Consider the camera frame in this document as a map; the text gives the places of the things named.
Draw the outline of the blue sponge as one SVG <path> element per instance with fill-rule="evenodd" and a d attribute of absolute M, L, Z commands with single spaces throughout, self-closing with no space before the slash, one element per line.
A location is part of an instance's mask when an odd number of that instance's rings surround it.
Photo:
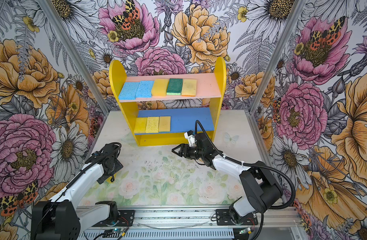
<path fill-rule="evenodd" d="M 139 82 L 125 82 L 118 99 L 120 101 L 135 100 L 136 91 L 138 89 Z"/>
<path fill-rule="evenodd" d="M 154 81 L 140 81 L 136 90 L 135 98 L 151 98 L 151 90 L 153 88 Z"/>

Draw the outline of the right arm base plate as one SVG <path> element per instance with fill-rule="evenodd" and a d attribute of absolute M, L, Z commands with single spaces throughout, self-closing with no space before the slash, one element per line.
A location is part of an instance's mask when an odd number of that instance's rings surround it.
<path fill-rule="evenodd" d="M 252 213 L 234 221 L 227 209 L 216 209 L 215 220 L 218 226 L 255 226 L 258 224 L 257 216 Z"/>

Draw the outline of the pale yellow textured sponge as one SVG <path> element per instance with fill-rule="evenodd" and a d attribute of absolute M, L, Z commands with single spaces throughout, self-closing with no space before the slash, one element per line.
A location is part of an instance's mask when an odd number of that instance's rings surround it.
<path fill-rule="evenodd" d="M 159 117 L 147 117 L 146 120 L 146 134 L 155 134 L 158 133 L 159 129 Z"/>

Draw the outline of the orange-yellow sponge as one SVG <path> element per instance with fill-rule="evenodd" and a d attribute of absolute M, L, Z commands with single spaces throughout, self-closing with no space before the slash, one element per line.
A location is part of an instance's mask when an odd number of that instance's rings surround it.
<path fill-rule="evenodd" d="M 170 121 L 171 121 L 170 116 L 159 117 L 158 132 L 159 133 L 170 132 Z"/>
<path fill-rule="evenodd" d="M 195 97 L 197 95 L 197 80 L 183 79 L 181 95 L 186 97 Z"/>

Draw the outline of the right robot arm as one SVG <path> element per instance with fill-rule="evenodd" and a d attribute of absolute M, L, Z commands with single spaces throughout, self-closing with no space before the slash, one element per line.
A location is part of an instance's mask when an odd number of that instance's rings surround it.
<path fill-rule="evenodd" d="M 264 213 L 283 195 L 283 190 L 263 162 L 245 164 L 233 160 L 218 150 L 206 133 L 185 133 L 187 144 L 180 144 L 171 151 L 179 157 L 190 160 L 201 160 L 214 170 L 224 172 L 237 178 L 242 184 L 244 193 L 229 207 L 233 223 L 241 224 L 248 215 Z"/>

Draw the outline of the bright yellow small sponge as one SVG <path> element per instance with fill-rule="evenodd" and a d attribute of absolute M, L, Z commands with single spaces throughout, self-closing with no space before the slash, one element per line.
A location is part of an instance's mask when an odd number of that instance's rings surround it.
<path fill-rule="evenodd" d="M 134 133 L 135 134 L 145 134 L 146 133 L 146 124 L 147 118 L 136 118 L 135 126 L 134 126 Z"/>

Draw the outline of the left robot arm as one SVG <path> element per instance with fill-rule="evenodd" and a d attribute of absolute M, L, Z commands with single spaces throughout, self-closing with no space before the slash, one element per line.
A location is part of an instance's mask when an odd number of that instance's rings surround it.
<path fill-rule="evenodd" d="M 79 234 L 97 223 L 116 224 L 119 220 L 117 204 L 101 201 L 92 206 L 79 203 L 91 187 L 114 182 L 114 175 L 122 169 L 119 162 L 121 144 L 109 143 L 91 154 L 82 169 L 57 194 L 32 208 L 32 240 L 76 240 Z"/>

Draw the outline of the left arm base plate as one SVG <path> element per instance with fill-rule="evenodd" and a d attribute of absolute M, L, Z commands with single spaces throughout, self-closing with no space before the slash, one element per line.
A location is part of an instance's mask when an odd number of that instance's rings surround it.
<path fill-rule="evenodd" d="M 108 227 L 132 227 L 134 215 L 134 210 L 118 210 L 118 213 L 104 224 Z"/>

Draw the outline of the green sponge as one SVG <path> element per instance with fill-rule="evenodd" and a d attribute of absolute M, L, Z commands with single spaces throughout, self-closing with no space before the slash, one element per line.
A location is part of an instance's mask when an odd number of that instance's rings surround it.
<path fill-rule="evenodd" d="M 170 78 L 166 89 L 167 96 L 180 96 L 182 90 L 183 79 Z"/>

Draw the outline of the thick yellow sponge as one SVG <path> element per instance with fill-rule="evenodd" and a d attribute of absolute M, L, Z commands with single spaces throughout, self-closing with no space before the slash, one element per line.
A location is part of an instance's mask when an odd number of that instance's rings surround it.
<path fill-rule="evenodd" d="M 165 97 L 169 79 L 155 79 L 151 89 L 153 97 Z"/>

